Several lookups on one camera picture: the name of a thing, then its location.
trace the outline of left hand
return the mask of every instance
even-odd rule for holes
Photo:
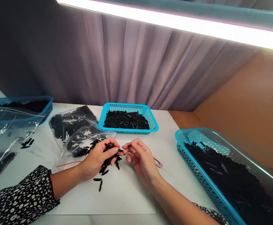
[[[113,144],[115,147],[109,149],[106,152],[103,152],[105,150],[105,144],[108,143]],[[89,180],[96,176],[97,173],[99,173],[104,161],[116,154],[119,147],[120,145],[118,144],[118,142],[112,137],[109,137],[96,144],[94,149],[89,153],[85,160],[77,165],[77,168],[79,168],[79,171],[81,173],[81,177],[84,180]]]

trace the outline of white paper sheet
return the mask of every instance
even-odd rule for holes
[[[120,146],[127,140],[117,140]],[[89,214],[154,214],[153,196],[143,186],[126,156],[116,165],[109,166],[107,174],[97,174],[103,184],[99,192],[99,181],[85,181],[60,200],[60,205],[48,212],[49,215],[89,215]]]

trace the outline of person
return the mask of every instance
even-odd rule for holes
[[[105,144],[115,147],[103,152]],[[0,224],[30,224],[60,204],[60,198],[85,180],[93,178],[103,162],[118,152],[120,145],[111,137],[99,142],[77,166],[51,174],[39,166],[18,185],[0,191]],[[150,149],[135,139],[123,146],[142,183],[151,191],[173,224],[225,224],[219,213],[195,205],[160,175]]]

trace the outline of ziplock bag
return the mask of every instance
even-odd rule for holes
[[[62,152],[65,143],[76,131],[82,127],[88,127],[94,122],[98,122],[97,117],[88,106],[82,106],[54,115],[49,124],[55,141]],[[84,138],[82,133],[77,137],[77,139],[79,138]],[[72,147],[75,148],[74,138],[72,138],[72,141],[67,144],[69,151],[71,151]]]
[[[25,141],[44,116],[38,112],[0,107],[0,173],[16,156],[17,151],[13,151],[16,143]]]
[[[101,130],[97,122],[93,122],[87,127],[81,127],[64,144],[60,157],[55,161],[54,168],[60,171],[68,164],[83,161],[98,142],[108,137],[115,138],[116,135],[116,132]]]

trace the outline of gray curtain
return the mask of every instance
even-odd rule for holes
[[[256,51],[55,1],[0,2],[0,89],[7,96],[192,111]]]

